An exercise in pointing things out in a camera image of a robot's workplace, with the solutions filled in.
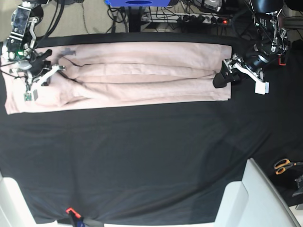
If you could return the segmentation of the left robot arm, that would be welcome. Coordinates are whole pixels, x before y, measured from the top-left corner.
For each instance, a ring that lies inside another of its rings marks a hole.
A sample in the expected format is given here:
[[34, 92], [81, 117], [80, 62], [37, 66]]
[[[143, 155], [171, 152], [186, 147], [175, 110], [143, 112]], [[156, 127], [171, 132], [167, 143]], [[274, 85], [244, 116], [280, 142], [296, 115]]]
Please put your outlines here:
[[215, 88], [226, 87], [228, 83], [237, 83], [249, 77], [255, 82], [255, 93], [269, 93], [269, 82], [265, 81], [264, 68], [275, 60], [285, 66], [291, 43], [287, 30], [282, 27], [281, 17], [284, 2], [282, 0], [251, 0], [246, 9], [232, 18], [232, 28], [236, 19], [250, 11], [252, 21], [258, 32], [256, 42], [243, 54], [235, 53], [222, 61], [222, 67], [213, 79]]

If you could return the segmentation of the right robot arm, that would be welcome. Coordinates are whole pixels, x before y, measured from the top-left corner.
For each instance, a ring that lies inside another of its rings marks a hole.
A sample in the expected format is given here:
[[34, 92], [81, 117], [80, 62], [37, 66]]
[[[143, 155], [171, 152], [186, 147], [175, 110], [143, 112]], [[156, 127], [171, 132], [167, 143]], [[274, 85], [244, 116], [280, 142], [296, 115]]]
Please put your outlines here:
[[65, 1], [57, 0], [56, 8], [49, 27], [42, 37], [37, 37], [35, 27], [44, 18], [43, 5], [49, 0], [23, 0], [11, 17], [12, 30], [2, 45], [1, 55], [6, 61], [1, 68], [15, 66], [6, 75], [14, 78], [24, 78], [27, 90], [35, 83], [41, 86], [50, 84], [54, 71], [63, 70], [63, 66], [52, 65], [47, 60], [52, 55], [51, 50], [37, 52], [37, 48], [56, 29], [65, 9]]

